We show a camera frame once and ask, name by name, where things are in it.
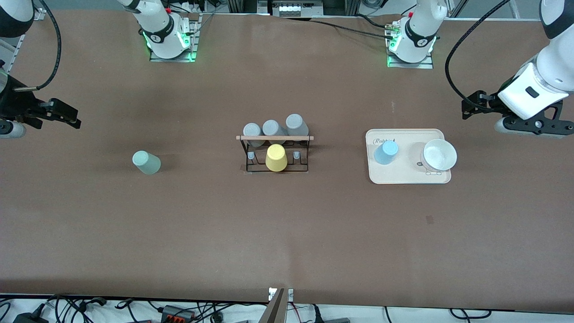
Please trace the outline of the pale green plastic cup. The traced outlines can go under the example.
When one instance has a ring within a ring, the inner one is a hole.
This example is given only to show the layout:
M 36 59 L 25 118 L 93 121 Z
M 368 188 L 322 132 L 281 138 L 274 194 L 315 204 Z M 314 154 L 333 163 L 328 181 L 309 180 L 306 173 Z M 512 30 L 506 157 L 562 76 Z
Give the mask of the pale green plastic cup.
M 144 150 L 137 151 L 133 154 L 132 163 L 139 171 L 146 175 L 157 173 L 161 167 L 160 158 Z

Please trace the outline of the light blue plastic cup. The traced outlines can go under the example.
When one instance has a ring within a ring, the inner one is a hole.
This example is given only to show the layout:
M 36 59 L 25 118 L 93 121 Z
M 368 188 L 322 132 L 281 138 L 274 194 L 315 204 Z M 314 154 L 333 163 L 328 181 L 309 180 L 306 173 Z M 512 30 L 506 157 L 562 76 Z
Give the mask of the light blue plastic cup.
M 388 165 L 395 159 L 399 147 L 395 141 L 387 140 L 383 142 L 374 152 L 374 159 L 378 164 Z

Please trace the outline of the white bowl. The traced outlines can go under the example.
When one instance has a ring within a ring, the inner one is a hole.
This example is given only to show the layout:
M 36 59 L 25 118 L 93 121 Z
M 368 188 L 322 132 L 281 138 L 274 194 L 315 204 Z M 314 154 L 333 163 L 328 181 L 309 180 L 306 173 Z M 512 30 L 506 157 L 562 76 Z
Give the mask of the white bowl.
M 429 171 L 446 172 L 453 168 L 457 160 L 457 150 L 450 142 L 434 139 L 424 145 L 420 163 Z

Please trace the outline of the beige rabbit print tray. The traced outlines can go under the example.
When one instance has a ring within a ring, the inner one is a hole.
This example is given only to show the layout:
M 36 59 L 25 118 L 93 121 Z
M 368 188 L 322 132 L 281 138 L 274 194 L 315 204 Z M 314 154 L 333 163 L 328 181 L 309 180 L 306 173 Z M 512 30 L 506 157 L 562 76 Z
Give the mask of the beige rabbit print tray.
M 447 184 L 451 170 L 433 172 L 420 163 L 424 145 L 443 139 L 438 129 L 371 129 L 365 134 L 369 178 L 375 184 Z M 378 164 L 374 152 L 383 142 L 395 141 L 399 151 L 388 165 Z

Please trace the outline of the white power strip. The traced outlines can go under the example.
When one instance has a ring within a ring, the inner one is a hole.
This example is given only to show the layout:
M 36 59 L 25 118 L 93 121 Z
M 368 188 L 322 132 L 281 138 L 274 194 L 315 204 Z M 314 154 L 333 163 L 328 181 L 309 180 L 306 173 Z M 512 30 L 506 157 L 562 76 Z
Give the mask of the white power strip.
M 165 0 L 164 6 L 179 13 L 203 13 L 205 10 L 203 0 Z

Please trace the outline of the grey plastic cup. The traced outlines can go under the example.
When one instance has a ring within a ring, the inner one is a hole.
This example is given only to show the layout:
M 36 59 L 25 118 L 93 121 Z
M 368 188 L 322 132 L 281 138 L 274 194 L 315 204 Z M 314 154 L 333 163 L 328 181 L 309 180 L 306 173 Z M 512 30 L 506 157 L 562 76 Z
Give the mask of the grey plastic cup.
M 289 136 L 308 136 L 309 127 L 303 117 L 297 113 L 290 114 L 285 121 Z
M 244 126 L 243 128 L 243 135 L 244 136 L 263 136 L 264 132 L 261 129 L 260 125 L 257 123 L 251 122 Z M 248 140 L 248 145 L 251 147 L 257 148 L 264 145 L 264 140 Z
M 285 127 L 275 121 L 275 119 L 269 119 L 262 125 L 262 131 L 265 136 L 287 136 L 287 130 Z

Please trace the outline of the yellow plastic cup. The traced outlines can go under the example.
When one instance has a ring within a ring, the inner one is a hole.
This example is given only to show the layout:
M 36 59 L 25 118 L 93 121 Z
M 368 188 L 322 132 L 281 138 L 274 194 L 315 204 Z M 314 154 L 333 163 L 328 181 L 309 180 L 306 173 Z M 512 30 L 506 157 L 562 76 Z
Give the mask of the yellow plastic cup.
M 265 157 L 265 165 L 272 172 L 285 170 L 288 164 L 285 148 L 280 144 L 273 144 L 268 147 Z

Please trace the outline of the orange black connector block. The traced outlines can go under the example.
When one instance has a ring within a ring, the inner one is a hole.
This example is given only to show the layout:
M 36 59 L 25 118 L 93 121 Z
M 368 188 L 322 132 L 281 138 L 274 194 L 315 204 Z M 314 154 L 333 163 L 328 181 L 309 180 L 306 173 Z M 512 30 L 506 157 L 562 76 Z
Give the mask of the orange black connector block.
M 193 310 L 184 310 L 176 306 L 164 306 L 161 311 L 160 323 L 192 323 L 195 318 Z

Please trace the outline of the aluminium table edge rail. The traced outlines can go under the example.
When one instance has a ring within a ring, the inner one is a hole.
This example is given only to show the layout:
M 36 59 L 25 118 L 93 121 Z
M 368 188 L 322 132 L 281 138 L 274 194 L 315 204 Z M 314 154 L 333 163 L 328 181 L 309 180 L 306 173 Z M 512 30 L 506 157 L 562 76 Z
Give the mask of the aluminium table edge rail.
M 0 68 L 10 74 L 26 35 L 15 38 L 0 37 Z

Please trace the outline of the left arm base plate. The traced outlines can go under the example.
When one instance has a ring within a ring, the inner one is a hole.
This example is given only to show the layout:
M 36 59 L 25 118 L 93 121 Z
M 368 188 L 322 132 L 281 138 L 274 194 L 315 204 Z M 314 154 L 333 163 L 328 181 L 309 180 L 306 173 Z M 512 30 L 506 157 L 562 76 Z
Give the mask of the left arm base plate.
M 422 61 L 410 63 L 399 59 L 395 53 L 387 52 L 387 66 L 389 68 L 416 68 L 416 69 L 432 69 L 433 60 L 432 54 L 429 53 Z

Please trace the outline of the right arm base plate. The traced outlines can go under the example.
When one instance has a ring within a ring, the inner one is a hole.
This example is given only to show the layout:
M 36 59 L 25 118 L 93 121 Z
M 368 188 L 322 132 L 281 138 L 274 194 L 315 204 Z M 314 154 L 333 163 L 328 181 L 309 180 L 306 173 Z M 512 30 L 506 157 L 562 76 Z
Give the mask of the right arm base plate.
M 158 57 L 152 51 L 151 45 L 147 43 L 149 49 L 149 61 L 151 62 L 177 62 L 177 63 L 191 63 L 196 61 L 197 51 L 200 40 L 200 28 L 202 26 L 203 14 L 199 14 L 196 20 L 191 20 L 189 17 L 181 16 L 179 19 L 178 37 L 183 50 L 178 56 L 164 59 Z

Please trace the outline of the white mount bracket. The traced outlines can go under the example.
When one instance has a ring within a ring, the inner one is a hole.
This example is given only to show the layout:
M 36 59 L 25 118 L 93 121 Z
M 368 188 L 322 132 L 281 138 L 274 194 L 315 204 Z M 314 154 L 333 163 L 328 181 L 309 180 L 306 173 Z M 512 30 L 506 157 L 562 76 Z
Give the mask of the white mount bracket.
M 275 293 L 278 291 L 278 288 L 269 288 L 268 290 L 268 301 L 271 302 L 271 300 L 273 299 Z M 292 288 L 288 288 L 287 289 L 287 298 L 288 298 L 288 302 L 295 302 L 294 301 L 294 290 Z

